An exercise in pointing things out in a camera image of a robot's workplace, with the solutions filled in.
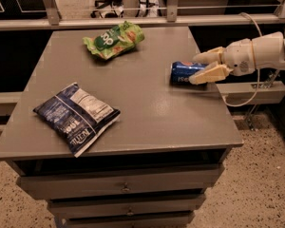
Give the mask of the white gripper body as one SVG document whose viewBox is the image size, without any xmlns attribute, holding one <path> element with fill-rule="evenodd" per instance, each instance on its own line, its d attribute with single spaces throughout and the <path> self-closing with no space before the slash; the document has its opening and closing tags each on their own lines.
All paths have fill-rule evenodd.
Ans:
<svg viewBox="0 0 285 228">
<path fill-rule="evenodd" d="M 233 42 L 222 52 L 221 61 L 232 69 L 234 76 L 252 74 L 256 70 L 252 41 L 243 39 Z"/>
</svg>

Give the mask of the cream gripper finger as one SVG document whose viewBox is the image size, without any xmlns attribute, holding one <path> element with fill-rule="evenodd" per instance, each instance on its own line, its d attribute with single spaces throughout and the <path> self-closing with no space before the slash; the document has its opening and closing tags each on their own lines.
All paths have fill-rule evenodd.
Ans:
<svg viewBox="0 0 285 228">
<path fill-rule="evenodd" d="M 222 53 L 224 52 L 224 47 L 215 47 L 213 49 L 207 50 L 203 53 L 199 53 L 193 57 L 195 62 L 201 64 L 211 64 L 217 62 L 222 64 Z"/>
<path fill-rule="evenodd" d="M 205 83 L 213 83 L 224 80 L 232 69 L 227 65 L 210 64 L 205 69 L 198 71 L 189 77 L 189 82 L 192 85 L 201 85 Z"/>
</svg>

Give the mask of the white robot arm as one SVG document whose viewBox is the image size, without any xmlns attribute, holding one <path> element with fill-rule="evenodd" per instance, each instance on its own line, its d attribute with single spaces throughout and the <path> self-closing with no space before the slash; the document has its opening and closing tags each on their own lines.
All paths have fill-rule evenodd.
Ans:
<svg viewBox="0 0 285 228">
<path fill-rule="evenodd" d="M 193 60 L 206 67 L 189 77 L 192 85 L 225 80 L 229 75 L 248 75 L 263 68 L 285 70 L 285 31 L 215 47 L 195 55 Z"/>
</svg>

